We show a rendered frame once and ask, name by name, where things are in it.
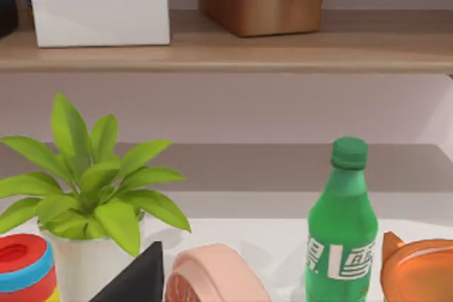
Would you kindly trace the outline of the orange cat-shaped cup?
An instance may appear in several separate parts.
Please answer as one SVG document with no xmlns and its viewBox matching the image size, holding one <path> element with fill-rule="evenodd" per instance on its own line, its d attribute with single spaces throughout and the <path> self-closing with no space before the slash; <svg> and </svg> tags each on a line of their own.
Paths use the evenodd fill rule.
<svg viewBox="0 0 453 302">
<path fill-rule="evenodd" d="M 405 243 L 386 232 L 380 284 L 384 302 L 453 302 L 453 239 Z"/>
</svg>

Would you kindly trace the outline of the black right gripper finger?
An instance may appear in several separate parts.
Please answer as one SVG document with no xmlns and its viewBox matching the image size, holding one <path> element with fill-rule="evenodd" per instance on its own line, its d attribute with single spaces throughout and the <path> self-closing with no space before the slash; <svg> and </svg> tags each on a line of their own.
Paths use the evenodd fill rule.
<svg viewBox="0 0 453 302">
<path fill-rule="evenodd" d="M 164 256 L 154 241 L 89 302 L 163 302 Z"/>
</svg>

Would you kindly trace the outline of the pink meat slice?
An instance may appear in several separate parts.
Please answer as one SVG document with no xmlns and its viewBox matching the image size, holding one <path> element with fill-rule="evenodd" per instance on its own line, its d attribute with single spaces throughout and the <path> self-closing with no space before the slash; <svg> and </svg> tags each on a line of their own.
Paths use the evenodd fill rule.
<svg viewBox="0 0 453 302">
<path fill-rule="evenodd" d="M 221 243 L 180 252 L 164 302 L 272 302 L 262 281 L 233 248 Z"/>
</svg>

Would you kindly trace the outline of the white tissue box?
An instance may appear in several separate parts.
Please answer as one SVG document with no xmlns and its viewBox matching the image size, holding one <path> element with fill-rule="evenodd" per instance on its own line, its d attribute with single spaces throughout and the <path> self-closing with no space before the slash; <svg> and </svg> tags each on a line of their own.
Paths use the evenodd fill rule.
<svg viewBox="0 0 453 302">
<path fill-rule="evenodd" d="M 39 47 L 169 45 L 168 0 L 31 0 Z"/>
</svg>

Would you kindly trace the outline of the green plant in white pot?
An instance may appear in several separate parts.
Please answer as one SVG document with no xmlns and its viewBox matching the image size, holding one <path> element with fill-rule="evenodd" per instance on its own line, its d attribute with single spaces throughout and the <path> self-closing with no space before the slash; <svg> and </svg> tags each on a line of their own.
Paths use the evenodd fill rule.
<svg viewBox="0 0 453 302">
<path fill-rule="evenodd" d="M 169 140 L 148 140 L 119 156 L 117 117 L 105 115 L 88 127 L 61 93 L 50 122 L 53 146 L 27 136 L 0 136 L 0 144 L 37 166 L 0 179 L 0 199 L 15 198 L 0 213 L 0 234 L 35 219 L 52 246 L 60 301 L 89 302 L 139 256 L 145 215 L 190 231 L 181 208 L 153 189 L 184 176 L 150 165 Z"/>
</svg>

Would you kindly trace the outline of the wooden shelf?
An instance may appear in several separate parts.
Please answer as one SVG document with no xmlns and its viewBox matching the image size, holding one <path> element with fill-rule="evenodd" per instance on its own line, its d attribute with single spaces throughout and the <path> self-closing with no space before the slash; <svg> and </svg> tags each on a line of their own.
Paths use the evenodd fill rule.
<svg viewBox="0 0 453 302">
<path fill-rule="evenodd" d="M 0 39 L 0 72 L 453 75 L 453 10 L 326 10 L 317 33 L 239 38 L 171 12 L 168 46 L 39 48 L 27 13 Z"/>
</svg>

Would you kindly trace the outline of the green bottle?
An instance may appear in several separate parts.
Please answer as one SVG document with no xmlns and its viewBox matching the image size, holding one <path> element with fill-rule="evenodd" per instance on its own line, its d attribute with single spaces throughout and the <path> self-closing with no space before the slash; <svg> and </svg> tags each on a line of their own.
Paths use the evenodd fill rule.
<svg viewBox="0 0 453 302">
<path fill-rule="evenodd" d="M 369 201 L 368 145 L 356 137 L 333 142 L 332 171 L 310 209 L 305 302 L 365 302 L 378 220 Z"/>
</svg>

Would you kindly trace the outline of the stack of coloured rings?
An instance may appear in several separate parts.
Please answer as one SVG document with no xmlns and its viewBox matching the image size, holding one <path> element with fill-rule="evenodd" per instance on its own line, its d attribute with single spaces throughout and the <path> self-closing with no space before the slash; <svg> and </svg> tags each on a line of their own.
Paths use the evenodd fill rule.
<svg viewBox="0 0 453 302">
<path fill-rule="evenodd" d="M 0 302 L 60 302 L 52 247 L 44 238 L 0 236 Z"/>
</svg>

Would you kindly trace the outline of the black box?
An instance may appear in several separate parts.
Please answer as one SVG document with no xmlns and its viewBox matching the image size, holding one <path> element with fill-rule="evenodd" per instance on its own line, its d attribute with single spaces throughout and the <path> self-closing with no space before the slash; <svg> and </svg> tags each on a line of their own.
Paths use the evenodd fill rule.
<svg viewBox="0 0 453 302">
<path fill-rule="evenodd" d="M 0 0 L 0 38 L 11 34 L 18 27 L 16 0 Z"/>
</svg>

